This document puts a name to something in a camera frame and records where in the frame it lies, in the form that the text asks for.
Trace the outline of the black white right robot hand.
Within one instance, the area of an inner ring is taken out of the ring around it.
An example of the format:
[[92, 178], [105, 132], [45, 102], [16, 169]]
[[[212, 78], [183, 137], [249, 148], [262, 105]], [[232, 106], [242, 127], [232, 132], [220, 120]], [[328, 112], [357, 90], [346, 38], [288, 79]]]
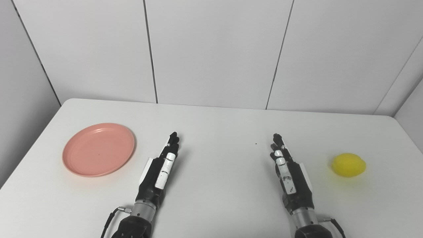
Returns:
[[285, 209], [292, 215], [298, 209], [314, 209], [312, 191], [300, 164], [295, 162], [280, 134], [273, 135], [270, 157], [275, 163], [276, 174], [284, 192]]

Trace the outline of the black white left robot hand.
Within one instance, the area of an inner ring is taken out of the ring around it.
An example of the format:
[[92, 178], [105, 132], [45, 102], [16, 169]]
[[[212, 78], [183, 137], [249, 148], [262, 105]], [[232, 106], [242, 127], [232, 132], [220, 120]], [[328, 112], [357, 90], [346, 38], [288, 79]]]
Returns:
[[136, 201], [149, 201], [156, 208], [163, 203], [165, 186], [178, 157], [179, 140], [177, 132], [170, 134], [168, 142], [157, 158], [150, 158], [142, 172]]

